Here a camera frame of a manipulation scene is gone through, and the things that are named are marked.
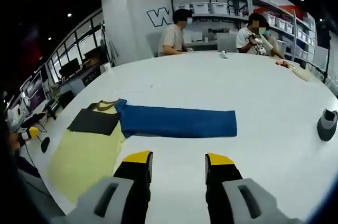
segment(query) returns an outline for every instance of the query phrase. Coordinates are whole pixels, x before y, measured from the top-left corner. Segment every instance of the blue cloth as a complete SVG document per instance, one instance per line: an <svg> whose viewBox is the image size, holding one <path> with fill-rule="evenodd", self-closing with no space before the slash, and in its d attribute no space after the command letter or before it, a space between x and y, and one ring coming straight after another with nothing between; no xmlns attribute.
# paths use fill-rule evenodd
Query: blue cloth
<svg viewBox="0 0 338 224"><path fill-rule="evenodd" d="M174 138L235 137L234 110L215 111L127 105L120 99L115 108L120 113L122 133Z"/></svg>

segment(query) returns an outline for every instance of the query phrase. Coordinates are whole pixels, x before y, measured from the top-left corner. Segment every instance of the white table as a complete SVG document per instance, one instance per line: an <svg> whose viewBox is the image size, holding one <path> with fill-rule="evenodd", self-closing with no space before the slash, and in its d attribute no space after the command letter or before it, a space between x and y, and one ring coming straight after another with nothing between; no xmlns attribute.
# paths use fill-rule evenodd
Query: white table
<svg viewBox="0 0 338 224"><path fill-rule="evenodd" d="M192 52L115 67L93 81L66 107L53 128L37 168L56 203L74 207L54 189L46 166L61 136L81 108L100 100L124 98L131 105L235 110L234 138L178 139L132 136L128 154L154 152L151 201L146 223L209 223L205 202L204 155L234 160L244 178L252 178L277 198L290 218L305 220L325 198L338 172L338 133L322 142L316 123L324 108L338 109L329 89L313 77L298 78L275 60L230 53Z"/></svg>

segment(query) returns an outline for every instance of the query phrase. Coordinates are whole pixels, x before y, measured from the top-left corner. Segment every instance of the wall logo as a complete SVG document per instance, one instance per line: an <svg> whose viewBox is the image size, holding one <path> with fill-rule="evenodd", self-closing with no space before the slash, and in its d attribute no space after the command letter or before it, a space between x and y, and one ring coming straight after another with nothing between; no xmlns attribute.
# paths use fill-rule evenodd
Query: wall logo
<svg viewBox="0 0 338 224"><path fill-rule="evenodd" d="M163 23L169 25L171 23L171 17L169 15L169 10L165 7L160 7L157 10L147 11L149 19L152 21L154 27L161 27Z"/></svg>

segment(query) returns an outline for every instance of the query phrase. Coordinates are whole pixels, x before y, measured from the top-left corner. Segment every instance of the yellow cloth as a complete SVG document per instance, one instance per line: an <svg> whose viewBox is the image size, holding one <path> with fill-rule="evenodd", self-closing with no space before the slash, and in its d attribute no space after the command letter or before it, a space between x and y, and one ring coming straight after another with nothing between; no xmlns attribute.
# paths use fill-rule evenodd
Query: yellow cloth
<svg viewBox="0 0 338 224"><path fill-rule="evenodd" d="M103 111L114 114L114 107ZM66 130L47 167L50 181L72 203L104 176L112 176L125 140L118 122L110 136Z"/></svg>

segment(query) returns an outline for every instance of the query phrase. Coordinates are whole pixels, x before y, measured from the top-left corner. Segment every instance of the computer monitor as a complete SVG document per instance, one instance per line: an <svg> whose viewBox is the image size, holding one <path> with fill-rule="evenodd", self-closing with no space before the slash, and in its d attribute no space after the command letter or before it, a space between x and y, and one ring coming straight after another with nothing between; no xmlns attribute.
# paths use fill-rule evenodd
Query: computer monitor
<svg viewBox="0 0 338 224"><path fill-rule="evenodd" d="M29 83L25 90L25 95L29 98L28 110L32 113L37 106L46 100L46 95L43 89L41 72L39 72Z"/></svg>
<svg viewBox="0 0 338 224"><path fill-rule="evenodd" d="M71 60L69 63L61 67L62 76L64 76L65 78L70 77L78 70L80 70L80 64L77 58Z"/></svg>

